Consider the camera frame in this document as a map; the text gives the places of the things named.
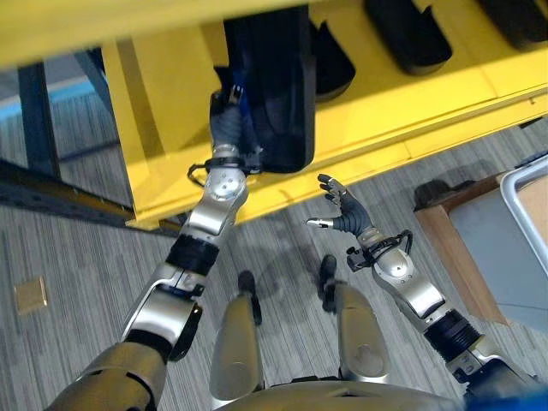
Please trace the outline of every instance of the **white plastic container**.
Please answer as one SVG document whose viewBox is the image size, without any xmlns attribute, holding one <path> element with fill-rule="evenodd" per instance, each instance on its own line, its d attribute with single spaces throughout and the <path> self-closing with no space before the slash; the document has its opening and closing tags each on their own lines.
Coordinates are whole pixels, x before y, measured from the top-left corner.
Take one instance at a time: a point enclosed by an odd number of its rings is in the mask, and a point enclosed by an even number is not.
<svg viewBox="0 0 548 411">
<path fill-rule="evenodd" d="M 548 246 L 518 196 L 544 176 L 548 156 L 509 172 L 498 190 L 459 205 L 450 220 L 503 315 L 548 332 Z M 539 201 L 548 212 L 548 193 Z"/>
</svg>

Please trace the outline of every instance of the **yellow shelf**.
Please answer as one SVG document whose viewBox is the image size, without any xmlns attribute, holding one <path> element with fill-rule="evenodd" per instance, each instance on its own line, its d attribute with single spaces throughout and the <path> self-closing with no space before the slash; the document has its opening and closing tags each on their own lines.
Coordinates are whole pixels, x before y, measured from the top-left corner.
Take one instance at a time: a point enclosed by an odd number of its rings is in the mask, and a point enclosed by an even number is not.
<svg viewBox="0 0 548 411">
<path fill-rule="evenodd" d="M 0 68 L 131 35 L 280 9 L 299 0 L 2 0 Z"/>
<path fill-rule="evenodd" d="M 315 195 L 318 170 L 354 182 L 548 111 L 546 48 L 507 47 L 474 0 L 438 0 L 433 10 L 454 56 L 435 74 L 413 77 L 394 64 L 360 0 L 311 5 L 313 20 L 328 21 L 356 76 L 342 96 L 316 108 L 313 163 L 298 175 L 254 179 L 240 220 Z M 481 31 L 480 45 L 457 24 L 467 21 Z M 211 156 L 208 104 L 219 88 L 212 67 L 227 62 L 222 24 L 136 36 L 104 46 L 103 53 L 134 196 L 133 224 L 153 227 L 201 196 L 186 170 Z M 505 77 L 520 79 L 507 86 Z"/>
</svg>

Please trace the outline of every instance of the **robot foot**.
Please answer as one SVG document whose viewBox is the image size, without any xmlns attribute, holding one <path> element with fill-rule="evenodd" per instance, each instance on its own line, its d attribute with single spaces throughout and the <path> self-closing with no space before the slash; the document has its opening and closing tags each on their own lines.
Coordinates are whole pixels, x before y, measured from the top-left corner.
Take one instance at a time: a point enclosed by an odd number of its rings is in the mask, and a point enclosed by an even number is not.
<svg viewBox="0 0 548 411">
<path fill-rule="evenodd" d="M 328 313 L 335 312 L 335 272 L 337 259 L 327 254 L 319 267 L 318 297 L 322 301 L 322 308 Z"/>
<path fill-rule="evenodd" d="M 261 325 L 263 322 L 263 314 L 260 311 L 259 298 L 257 297 L 257 289 L 255 287 L 255 277 L 251 271 L 245 270 L 238 275 L 238 290 L 241 295 L 250 295 L 253 320 L 255 325 Z"/>
</svg>

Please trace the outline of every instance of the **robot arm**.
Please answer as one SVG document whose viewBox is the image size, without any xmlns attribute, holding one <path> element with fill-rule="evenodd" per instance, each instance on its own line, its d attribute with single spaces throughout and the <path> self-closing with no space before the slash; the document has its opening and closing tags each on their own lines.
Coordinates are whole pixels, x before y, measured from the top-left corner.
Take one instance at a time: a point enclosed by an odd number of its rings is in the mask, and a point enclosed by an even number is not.
<svg viewBox="0 0 548 411">
<path fill-rule="evenodd" d="M 126 321 L 122 339 L 106 349 L 50 405 L 50 410 L 152 410 L 164 388 L 167 362 L 190 349 L 202 309 L 195 301 L 235 215 L 247 199 L 238 141 L 241 115 L 234 95 L 213 95 L 213 157 L 205 191 L 154 271 Z"/>
<path fill-rule="evenodd" d="M 392 296 L 403 315 L 444 358 L 467 395 L 475 398 L 519 396 L 541 385 L 514 364 L 488 337 L 480 335 L 420 272 L 409 257 L 413 236 L 405 230 L 386 237 L 366 209 L 337 180 L 320 175 L 326 198 L 340 206 L 336 218 L 310 218 L 308 225 L 339 229 L 356 236 L 360 249 L 348 250 L 353 271 L 372 267 L 375 282 Z M 407 237 L 406 249 L 399 246 Z"/>
</svg>

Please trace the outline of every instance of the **gray striped carpet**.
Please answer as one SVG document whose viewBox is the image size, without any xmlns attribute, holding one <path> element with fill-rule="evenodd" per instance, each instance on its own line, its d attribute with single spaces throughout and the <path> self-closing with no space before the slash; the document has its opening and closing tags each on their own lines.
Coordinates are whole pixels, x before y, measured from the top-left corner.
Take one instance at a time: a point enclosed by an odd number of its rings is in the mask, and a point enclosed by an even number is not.
<svg viewBox="0 0 548 411">
<path fill-rule="evenodd" d="M 93 95 L 53 107 L 59 152 L 64 155 L 116 136 Z M 355 184 L 352 189 L 387 233 L 415 233 L 412 257 L 463 312 L 464 307 L 432 246 L 414 218 L 414 189 L 434 177 L 450 185 L 513 167 L 548 147 L 548 122 L 512 128 Z M 21 119 L 0 123 L 0 152 L 25 164 Z M 118 148 L 62 166 L 63 178 L 114 200 L 130 202 Z M 463 392 L 372 280 L 343 266 L 349 235 L 309 229 L 309 216 L 331 215 L 323 199 L 244 223 L 234 229 L 209 276 L 201 304 L 205 314 L 188 356 L 170 366 L 160 409 L 208 409 L 209 363 L 223 309 L 236 292 L 237 273 L 254 272 L 262 299 L 259 328 L 267 385 L 337 373 L 335 319 L 324 313 L 313 285 L 322 256 L 334 253 L 338 276 L 372 303 L 388 344 L 394 384 L 457 398 Z M 0 408 L 35 410 L 47 405 L 102 349 L 116 341 L 133 299 L 172 240 L 122 229 L 0 207 Z M 26 317 L 15 311 L 13 287 L 43 276 L 49 306 Z M 548 380 L 548 336 L 512 324 L 472 319 L 528 372 Z"/>
</svg>

